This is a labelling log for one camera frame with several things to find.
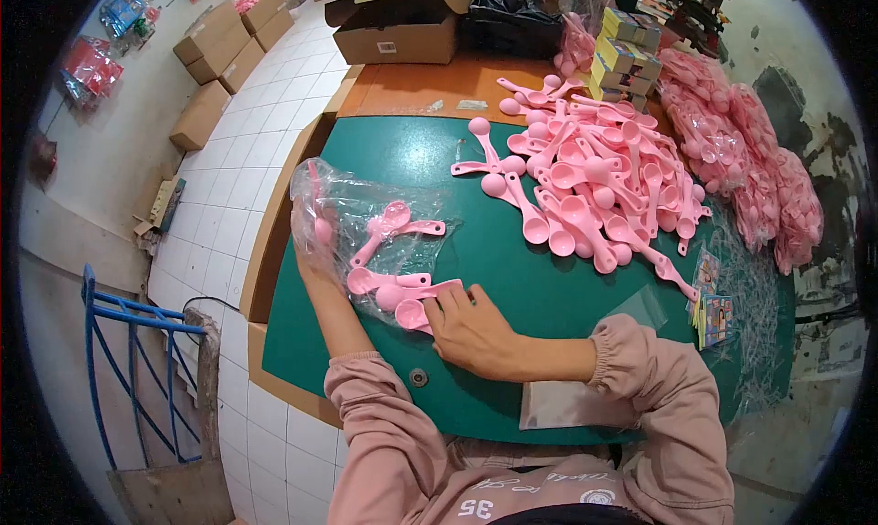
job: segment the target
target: pink hoodie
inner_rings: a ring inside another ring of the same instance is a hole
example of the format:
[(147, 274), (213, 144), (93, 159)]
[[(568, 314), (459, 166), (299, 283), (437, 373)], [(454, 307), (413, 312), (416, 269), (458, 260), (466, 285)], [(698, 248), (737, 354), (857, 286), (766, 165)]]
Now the pink hoodie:
[(717, 384), (695, 347), (660, 339), (628, 315), (598, 323), (589, 383), (630, 399), (647, 441), (628, 473), (572, 455), (529, 473), (456, 470), (433, 421), (378, 352), (332, 359), (325, 390), (350, 447), (330, 525), (488, 523), (527, 509), (592, 502), (666, 525), (731, 524)]

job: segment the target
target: black cable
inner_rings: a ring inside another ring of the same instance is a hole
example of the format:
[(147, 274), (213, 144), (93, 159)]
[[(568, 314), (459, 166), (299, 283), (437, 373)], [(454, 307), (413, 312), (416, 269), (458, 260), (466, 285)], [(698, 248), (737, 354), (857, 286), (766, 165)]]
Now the black cable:
[[(189, 304), (192, 302), (195, 302), (196, 300), (214, 300), (214, 302), (219, 302), (220, 304), (224, 305), (226, 308), (235, 310), (237, 312), (241, 311), (239, 308), (236, 308), (235, 306), (229, 304), (225, 300), (218, 299), (216, 297), (192, 297), (191, 299), (186, 300), (186, 303), (182, 305), (182, 311), (185, 311), (185, 309), (187, 307), (189, 307)], [(186, 320), (183, 320), (182, 323), (184, 325), (187, 325)], [(200, 344), (198, 342), (196, 342), (196, 340), (194, 338), (192, 338), (192, 335), (190, 333), (186, 333), (186, 336), (188, 336), (189, 340), (191, 340), (196, 346), (200, 346)]]

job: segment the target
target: black bag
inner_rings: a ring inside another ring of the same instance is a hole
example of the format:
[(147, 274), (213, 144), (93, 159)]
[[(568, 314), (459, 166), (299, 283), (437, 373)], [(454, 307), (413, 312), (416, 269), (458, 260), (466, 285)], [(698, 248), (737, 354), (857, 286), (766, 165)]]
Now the black bag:
[(521, 58), (552, 59), (564, 26), (546, 14), (542, 0), (472, 0), (460, 24), (463, 48)]

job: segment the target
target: blue metal railing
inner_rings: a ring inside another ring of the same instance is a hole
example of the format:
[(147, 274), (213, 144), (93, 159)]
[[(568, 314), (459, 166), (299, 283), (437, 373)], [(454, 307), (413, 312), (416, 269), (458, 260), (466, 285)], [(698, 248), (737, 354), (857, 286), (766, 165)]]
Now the blue metal railing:
[[(189, 379), (192, 387), (197, 390), (198, 386), (196, 385), (195, 380), (192, 378), (192, 373), (189, 371), (189, 367), (186, 366), (186, 362), (182, 358), (180, 348), (174, 342), (174, 333), (193, 333), (197, 335), (202, 335), (204, 334), (203, 329), (194, 325), (185, 325), (182, 322), (178, 323), (170, 321), (171, 319), (182, 321), (182, 313), (179, 311), (165, 310), (155, 306), (144, 305), (139, 302), (134, 302), (132, 300), (121, 299), (119, 297), (113, 296), (112, 294), (107, 294), (105, 292), (95, 290), (95, 284), (95, 272), (91, 269), (90, 265), (85, 264), (85, 269), (82, 271), (82, 303), (85, 304), (85, 358), (89, 374), (91, 406), (94, 408), (95, 411), (97, 431), (100, 432), (101, 443), (104, 444), (104, 452), (106, 452), (107, 460), (110, 461), (110, 466), (114, 471), (117, 469), (116, 460), (115, 458), (113, 458), (112, 449), (110, 448), (110, 442), (107, 439), (106, 429), (104, 428), (104, 416), (101, 413), (100, 400), (97, 397), (94, 335), (97, 336), (97, 341), (100, 344), (101, 348), (104, 350), (104, 356), (106, 357), (107, 362), (109, 362), (113, 373), (115, 373), (119, 383), (122, 384), (122, 387), (125, 389), (128, 397), (131, 398), (131, 407), (132, 411), (134, 412), (134, 423), (137, 427), (137, 437), (140, 443), (140, 452), (143, 454), (144, 465), (146, 467), (149, 467), (147, 449), (146, 445), (143, 443), (143, 434), (140, 431), (139, 417), (141, 415), (143, 415), (144, 420), (147, 421), (149, 427), (155, 432), (156, 435), (158, 435), (159, 439), (161, 439), (161, 442), (164, 443), (165, 447), (167, 447), (168, 450), (170, 450), (174, 454), (174, 456), (177, 458), (178, 463), (184, 464), (187, 462), (194, 462), (196, 460), (199, 460), (201, 458), (201, 455), (193, 456), (191, 458), (184, 458), (180, 454), (180, 443), (177, 439), (177, 418), (179, 418), (179, 421), (181, 421), (181, 423), (189, 431), (192, 437), (195, 438), (195, 441), (197, 443), (201, 443), (201, 440), (198, 438), (198, 435), (195, 433), (195, 431), (190, 427), (189, 423), (182, 417), (182, 414), (180, 413), (180, 410), (177, 409), (177, 406), (174, 405), (173, 355), (177, 355), (179, 362), (182, 365), (182, 369), (186, 374), (186, 377)], [(118, 307), (118, 310), (100, 305), (97, 302), (107, 302), (113, 304)], [(155, 318), (151, 318), (146, 315), (136, 315), (132, 311), (150, 313), (155, 315)], [(123, 376), (122, 371), (116, 364), (116, 360), (113, 358), (110, 348), (107, 346), (106, 340), (104, 340), (104, 334), (101, 332), (100, 326), (97, 324), (97, 321), (95, 319), (97, 317), (104, 317), (115, 321), (123, 321), (128, 324), (127, 381), (126, 378)], [(143, 350), (143, 346), (140, 344), (140, 340), (137, 336), (137, 326), (157, 328), (165, 331), (165, 333), (168, 334), (167, 390), (164, 386), (161, 385), (161, 380), (159, 380), (158, 374), (156, 374), (155, 369), (149, 362), (147, 353)], [(149, 369), (149, 373), (152, 375), (155, 383), (159, 386), (161, 395), (164, 396), (164, 398), (168, 401), (168, 414), (170, 416), (171, 432), (170, 436), (173, 442), (161, 432), (155, 421), (153, 421), (152, 417), (149, 416), (149, 413), (146, 409), (143, 408), (143, 406), (140, 404), (139, 399), (137, 398), (136, 386), (134, 382), (135, 348), (137, 348), (139, 354), (143, 357), (143, 360), (146, 363), (147, 368)]]

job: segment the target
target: number 35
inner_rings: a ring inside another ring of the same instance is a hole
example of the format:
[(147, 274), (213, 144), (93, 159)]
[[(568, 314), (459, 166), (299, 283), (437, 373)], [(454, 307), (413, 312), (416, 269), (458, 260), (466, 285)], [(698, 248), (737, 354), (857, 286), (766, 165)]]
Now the number 35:
[(476, 517), (480, 519), (491, 519), (491, 513), (488, 510), (492, 508), (493, 502), (490, 500), (464, 500), (457, 515), (476, 514)]

